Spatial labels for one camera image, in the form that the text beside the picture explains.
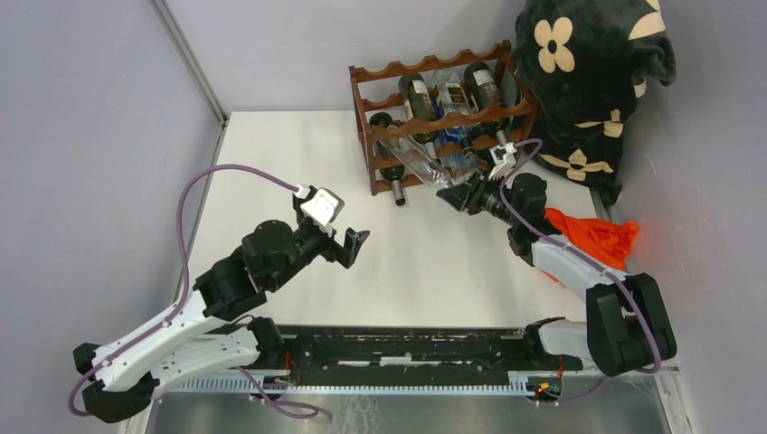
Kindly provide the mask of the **blue square bottle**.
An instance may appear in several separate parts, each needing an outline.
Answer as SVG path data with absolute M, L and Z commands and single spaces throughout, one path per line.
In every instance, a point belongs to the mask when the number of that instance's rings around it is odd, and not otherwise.
M 457 145 L 460 152 L 443 157 L 441 162 L 443 166 L 449 168 L 454 181 L 459 184 L 467 181 L 477 171 L 476 149 L 469 137 L 469 128 L 466 126 L 443 129 L 440 132 L 440 144 L 444 146 L 449 142 Z

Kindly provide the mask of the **green wine bottle front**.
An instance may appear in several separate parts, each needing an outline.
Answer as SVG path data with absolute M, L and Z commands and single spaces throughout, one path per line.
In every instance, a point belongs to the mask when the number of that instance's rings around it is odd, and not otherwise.
M 369 124 L 374 127 L 392 127 L 393 118 L 385 112 L 378 112 L 373 114 L 369 119 Z M 378 141 L 376 143 L 377 154 L 384 158 L 393 158 L 397 160 L 396 155 L 391 152 L 391 144 L 388 141 Z M 396 206 L 402 207 L 407 204 L 405 194 L 403 192 L 402 180 L 405 174 L 405 166 L 402 164 L 394 165 L 391 167 L 383 168 L 379 170 L 382 178 L 390 185 L 391 192 L 393 194 L 393 200 Z

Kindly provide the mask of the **green wine bottle white label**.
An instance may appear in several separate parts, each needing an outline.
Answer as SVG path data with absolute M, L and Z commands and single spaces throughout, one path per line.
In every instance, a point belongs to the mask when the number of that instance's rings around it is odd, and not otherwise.
M 492 165 L 494 160 L 490 149 L 497 145 L 497 140 L 492 133 L 488 132 L 481 124 L 477 124 L 469 128 L 468 137 L 474 146 L 477 160 Z

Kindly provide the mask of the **clear bottle black cap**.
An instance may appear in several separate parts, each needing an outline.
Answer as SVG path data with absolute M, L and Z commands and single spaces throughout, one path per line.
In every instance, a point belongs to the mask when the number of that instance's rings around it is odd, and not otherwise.
M 453 112 L 459 112 L 466 116 L 472 114 L 469 99 L 457 72 L 447 69 L 437 70 L 432 73 L 431 78 L 436 90 L 434 100 L 439 118 L 444 118 Z M 462 157 L 455 156 L 453 160 L 456 163 L 472 165 L 476 162 L 476 148 L 472 137 L 472 130 L 476 126 L 476 123 L 469 123 L 448 127 L 440 132 L 440 139 L 443 143 L 452 142 L 460 148 Z

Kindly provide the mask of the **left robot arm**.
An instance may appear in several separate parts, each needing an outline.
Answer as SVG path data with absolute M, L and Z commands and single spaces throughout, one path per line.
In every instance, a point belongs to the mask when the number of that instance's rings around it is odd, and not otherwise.
M 286 345 L 275 322 L 253 317 L 314 259 L 348 269 L 369 231 L 347 229 L 338 243 L 310 218 L 297 229 L 268 220 L 241 240 L 232 254 L 199 276 L 185 295 L 139 329 L 111 344 L 80 344 L 73 351 L 81 375 L 73 396 L 84 408 L 71 411 L 106 423 L 129 419 L 176 386 L 231 368 L 269 369 Z

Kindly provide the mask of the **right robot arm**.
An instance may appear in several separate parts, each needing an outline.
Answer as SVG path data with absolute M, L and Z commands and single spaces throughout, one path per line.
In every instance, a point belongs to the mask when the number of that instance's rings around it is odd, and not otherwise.
M 440 189 L 457 212 L 485 212 L 507 224 L 512 252 L 572 291 L 584 304 L 583 322 L 552 317 L 526 328 L 525 362 L 544 369 L 558 355 L 590 360 L 608 377 L 653 373 L 678 346 L 657 281 L 602 264 L 576 247 L 544 215 L 547 183 L 522 173 L 505 186 L 483 174 Z

